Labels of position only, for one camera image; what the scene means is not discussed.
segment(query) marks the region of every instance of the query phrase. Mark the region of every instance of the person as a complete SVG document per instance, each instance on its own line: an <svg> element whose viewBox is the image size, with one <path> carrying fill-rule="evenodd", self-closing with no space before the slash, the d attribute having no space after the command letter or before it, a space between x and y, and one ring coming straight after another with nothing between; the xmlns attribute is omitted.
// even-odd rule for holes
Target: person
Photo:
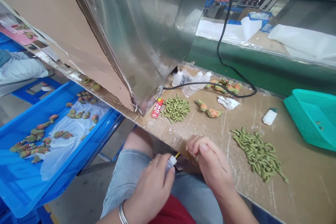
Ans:
<svg viewBox="0 0 336 224"><path fill-rule="evenodd" d="M171 154L157 154L139 127L128 135L103 204L105 223L258 223L235 190L225 154L208 137L193 135L186 150L198 159L201 174L165 178Z"/></svg>

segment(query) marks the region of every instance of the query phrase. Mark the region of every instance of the black cable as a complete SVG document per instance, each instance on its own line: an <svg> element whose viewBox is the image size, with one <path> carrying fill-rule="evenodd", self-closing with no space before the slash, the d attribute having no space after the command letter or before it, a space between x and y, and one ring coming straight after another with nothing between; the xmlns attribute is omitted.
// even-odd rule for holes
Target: black cable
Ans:
<svg viewBox="0 0 336 224"><path fill-rule="evenodd" d="M181 84L181 85L171 87L171 88L170 87L164 87L163 89L170 90L170 89L175 89L175 88L179 88L179 87L187 86L187 85L192 85L192 84L211 84L211 85L220 86L220 87L224 88L226 92L228 92L229 94L231 94L231 95L233 95L234 97L237 97L237 98L250 97L250 96L255 95L257 93L257 88L248 79L246 79L240 72L238 72L237 69L235 69L234 67L232 67L230 65L224 64L221 56L219 55L219 47L220 47L221 41L222 41L224 33L225 33L226 25L227 25L228 20L229 20L231 7L232 7L232 2L233 2L233 0L229 1L229 7L227 8L228 10L227 10L227 14L226 14L225 21L224 21L223 31L222 31L222 34L220 36L221 38L219 39L218 44L217 44L217 56L218 56L218 59L219 59L219 61L222 65L224 65L226 67L229 67L232 70L234 70L242 79L244 79L247 83L250 84L251 88L253 89L253 93L248 94L248 95L244 95L244 96L238 96L238 95L232 93L231 91L229 91L225 86L223 86L221 84L212 83L212 82L189 82L189 83Z"/></svg>

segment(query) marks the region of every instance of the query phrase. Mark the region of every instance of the red shirt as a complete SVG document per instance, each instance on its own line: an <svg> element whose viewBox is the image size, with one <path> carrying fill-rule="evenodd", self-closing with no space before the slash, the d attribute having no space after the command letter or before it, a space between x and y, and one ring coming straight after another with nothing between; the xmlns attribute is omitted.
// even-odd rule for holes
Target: red shirt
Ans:
<svg viewBox="0 0 336 224"><path fill-rule="evenodd" d="M196 224L187 209L177 198L170 195L159 214L149 224Z"/></svg>

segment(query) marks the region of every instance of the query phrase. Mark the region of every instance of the silver bracelet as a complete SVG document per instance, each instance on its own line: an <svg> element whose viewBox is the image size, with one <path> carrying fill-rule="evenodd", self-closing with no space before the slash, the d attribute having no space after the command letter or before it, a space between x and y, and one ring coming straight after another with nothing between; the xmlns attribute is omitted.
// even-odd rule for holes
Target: silver bracelet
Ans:
<svg viewBox="0 0 336 224"><path fill-rule="evenodd" d="M125 217L125 214L124 214L124 202L121 202L120 205L119 205L119 218L120 218L120 221L122 224L129 224L128 221L126 220L126 217Z"/></svg>

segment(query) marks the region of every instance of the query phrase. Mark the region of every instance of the denim shorts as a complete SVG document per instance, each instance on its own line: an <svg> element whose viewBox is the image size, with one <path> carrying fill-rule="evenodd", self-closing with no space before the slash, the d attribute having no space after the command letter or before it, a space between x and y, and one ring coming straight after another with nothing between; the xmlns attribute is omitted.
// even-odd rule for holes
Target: denim shorts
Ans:
<svg viewBox="0 0 336 224"><path fill-rule="evenodd" d="M141 171L151 160L147 154L139 150L124 149L121 151L104 199L101 218L131 197ZM202 176L187 173L175 174L171 194L183 204L196 223L223 223L216 198Z"/></svg>

